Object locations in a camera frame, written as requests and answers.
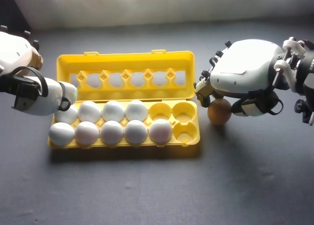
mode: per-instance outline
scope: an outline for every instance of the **egg carton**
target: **egg carton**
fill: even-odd
[[[119,102],[122,104],[124,109],[127,108],[130,102]],[[79,109],[82,103],[74,103],[75,107]],[[105,103],[96,103],[98,107],[102,110]],[[146,128],[150,129],[152,123],[157,119],[165,119],[172,126],[172,137],[169,142],[164,145],[194,145],[200,140],[199,134],[199,123],[197,115],[197,105],[192,101],[186,100],[169,100],[169,101],[149,101],[144,102],[144,105],[148,109],[148,117],[143,121]],[[75,120],[71,126],[75,129],[81,121],[79,119]],[[124,117],[120,124],[123,129],[129,121]],[[52,124],[56,123],[55,118],[53,117]],[[98,120],[95,125],[100,130],[102,125],[105,123],[104,119],[101,118]],[[53,144],[50,139],[48,139],[48,145],[52,148],[91,148],[91,147],[119,147],[119,146],[133,146],[129,144],[125,138],[123,138],[116,145],[108,145],[97,139],[95,143],[91,145],[81,145],[75,139],[71,141],[66,146],[60,147]],[[154,143],[149,137],[141,144],[141,146],[163,146]]]

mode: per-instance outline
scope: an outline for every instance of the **robotic arm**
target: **robotic arm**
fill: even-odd
[[[262,40],[243,40],[217,51],[209,62],[212,67],[202,72],[194,84],[197,99],[203,107],[210,106],[210,96],[239,99],[232,113],[239,116],[276,115],[272,109],[280,103],[274,89],[288,90],[306,96],[298,100],[295,111],[303,113],[303,122],[314,123],[314,44],[292,37],[283,50]]]
[[[23,38],[8,34],[5,26],[0,29],[0,92],[16,96],[13,108],[33,115],[67,111],[76,101],[76,87],[42,76],[39,44],[28,42],[29,32]],[[29,71],[35,76],[26,76]]]

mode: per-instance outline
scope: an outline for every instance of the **white robotic hand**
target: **white robotic hand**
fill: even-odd
[[[13,108],[33,115],[68,110],[76,101],[77,88],[44,78],[37,70],[43,63],[38,41],[31,46],[25,38],[6,33],[6,27],[0,29],[0,92],[16,96]],[[35,77],[24,76],[29,71]]]

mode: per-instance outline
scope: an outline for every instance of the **white wall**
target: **white wall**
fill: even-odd
[[[15,0],[33,29],[309,14],[314,0]]]

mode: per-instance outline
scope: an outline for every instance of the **white egg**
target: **white egg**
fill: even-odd
[[[67,123],[55,123],[49,129],[50,141],[58,146],[65,146],[74,139],[74,129]]]
[[[108,101],[103,108],[103,118],[105,121],[120,122],[124,118],[124,108],[117,101]]]
[[[84,101],[78,109],[78,115],[82,122],[96,123],[102,117],[102,111],[95,102]]]
[[[129,121],[139,120],[144,121],[148,116],[148,110],[143,102],[133,100],[128,104],[126,109],[126,117]]]
[[[155,143],[167,143],[172,137],[172,128],[167,120],[158,119],[153,122],[148,134]]]
[[[91,122],[79,123],[75,129],[75,139],[82,145],[91,145],[99,138],[99,130]]]
[[[114,145],[120,142],[123,138],[123,128],[116,121],[108,121],[103,124],[100,129],[100,139],[109,145]]]
[[[71,105],[67,111],[57,111],[54,113],[54,118],[57,122],[71,124],[79,117],[79,112],[74,105]]]
[[[147,138],[147,129],[145,124],[139,120],[132,120],[127,123],[124,129],[124,136],[128,143],[140,144]]]

